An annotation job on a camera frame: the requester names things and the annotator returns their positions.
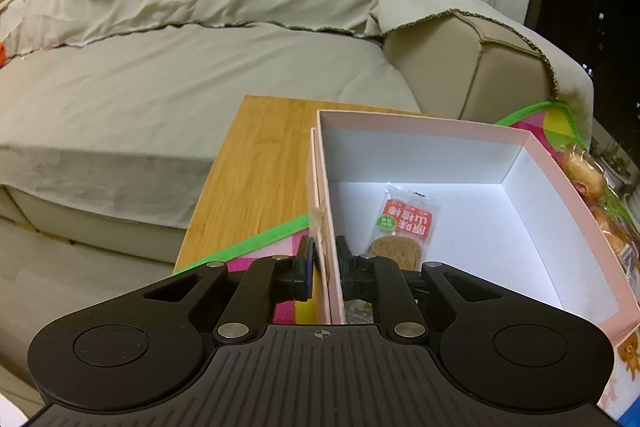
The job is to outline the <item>pink cardboard box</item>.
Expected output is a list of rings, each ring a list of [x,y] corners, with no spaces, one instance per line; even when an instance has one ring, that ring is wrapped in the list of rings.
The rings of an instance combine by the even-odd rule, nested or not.
[[[345,318],[335,239],[371,242],[386,187],[434,216],[422,257],[597,324],[614,345],[638,329],[620,262],[564,172],[528,131],[462,120],[322,110],[309,147],[320,314]]]

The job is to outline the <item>bagged bread rolls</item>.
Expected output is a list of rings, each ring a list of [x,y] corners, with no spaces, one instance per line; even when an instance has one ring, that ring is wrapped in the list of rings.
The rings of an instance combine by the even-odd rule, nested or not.
[[[638,277],[639,233],[602,168],[576,143],[561,148],[560,166],[598,222],[627,277]]]

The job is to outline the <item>beige covered sofa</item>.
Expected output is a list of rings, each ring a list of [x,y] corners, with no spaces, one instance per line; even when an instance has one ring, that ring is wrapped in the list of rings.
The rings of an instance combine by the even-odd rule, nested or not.
[[[592,132],[582,66],[480,0],[12,0],[1,41],[2,217],[160,262],[249,95]]]

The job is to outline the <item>wooden side table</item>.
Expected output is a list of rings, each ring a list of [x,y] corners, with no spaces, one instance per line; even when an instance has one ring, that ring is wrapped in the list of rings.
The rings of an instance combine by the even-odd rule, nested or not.
[[[320,109],[385,110],[247,95],[209,170],[176,271],[307,212],[310,129]]]

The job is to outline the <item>colourful cartoon play mat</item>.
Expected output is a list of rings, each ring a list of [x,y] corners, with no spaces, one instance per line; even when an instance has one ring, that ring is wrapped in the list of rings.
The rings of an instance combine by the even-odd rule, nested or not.
[[[232,113],[229,121],[225,124],[209,124],[204,129],[207,138],[213,140],[212,150],[215,158],[222,147],[222,143],[224,143],[224,138],[238,109]],[[308,209],[304,215],[307,215],[310,219],[308,167],[306,176]],[[606,413],[615,418],[621,418],[631,407],[636,405],[639,396],[639,373],[636,369],[636,363],[639,358],[637,329],[622,343],[619,345],[614,345],[613,343],[613,346],[614,369],[608,379],[608,384],[605,387],[600,403]]]

